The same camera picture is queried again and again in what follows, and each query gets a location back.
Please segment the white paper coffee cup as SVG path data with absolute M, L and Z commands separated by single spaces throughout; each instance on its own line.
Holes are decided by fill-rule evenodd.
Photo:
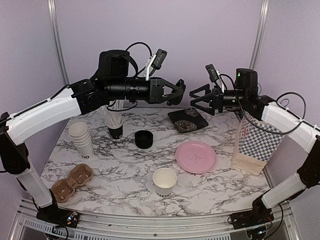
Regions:
M 153 173 L 152 180 L 156 194 L 159 197 L 166 198 L 172 193 L 178 177 L 169 168 L 159 168 Z

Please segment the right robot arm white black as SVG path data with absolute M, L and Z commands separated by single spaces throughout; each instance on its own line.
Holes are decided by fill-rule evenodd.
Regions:
M 305 121 L 304 116 L 299 117 L 282 106 L 278 100 L 259 95 L 255 70 L 238 68 L 235 80 L 231 82 L 232 89 L 227 89 L 223 80 L 225 75 L 215 70 L 213 65 L 207 65 L 206 70 L 215 85 L 210 87 L 206 84 L 192 90 L 189 93 L 192 98 L 190 104 L 210 115 L 239 107 L 243 120 L 238 132 L 244 134 L 245 127 L 248 127 L 249 134 L 238 138 L 238 153 L 249 160 L 266 161 L 285 137 L 295 141 L 307 153 L 296 173 L 253 201 L 247 219 L 258 224 L 276 205 L 319 185 L 320 129 Z

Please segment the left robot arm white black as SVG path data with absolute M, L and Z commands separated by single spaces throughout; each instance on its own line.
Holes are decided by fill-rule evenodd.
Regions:
M 55 95 L 18 113 L 3 113 L 0 118 L 0 158 L 6 172 L 14 175 L 20 185 L 33 197 L 44 215 L 53 223 L 63 219 L 53 193 L 44 185 L 28 160 L 25 141 L 36 133 L 79 115 L 86 115 L 114 100 L 148 104 L 178 105 L 186 86 L 152 77 L 167 55 L 159 49 L 144 69 L 144 78 L 129 76 L 129 67 L 138 66 L 126 50 L 108 50 L 99 55 L 98 69 L 89 79 L 64 86 Z

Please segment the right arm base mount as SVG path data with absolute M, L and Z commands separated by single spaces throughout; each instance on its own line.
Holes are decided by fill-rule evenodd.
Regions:
M 264 223 L 271 223 L 274 220 L 274 215 L 267 212 L 262 216 L 255 216 L 252 210 L 232 213 L 227 219 L 228 223 L 233 226 L 235 230 L 253 227 Z

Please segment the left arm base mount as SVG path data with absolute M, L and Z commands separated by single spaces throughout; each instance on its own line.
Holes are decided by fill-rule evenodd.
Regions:
M 40 209 L 36 218 L 48 223 L 59 224 L 62 226 L 76 228 L 79 223 L 80 214 L 77 211 L 67 209 Z

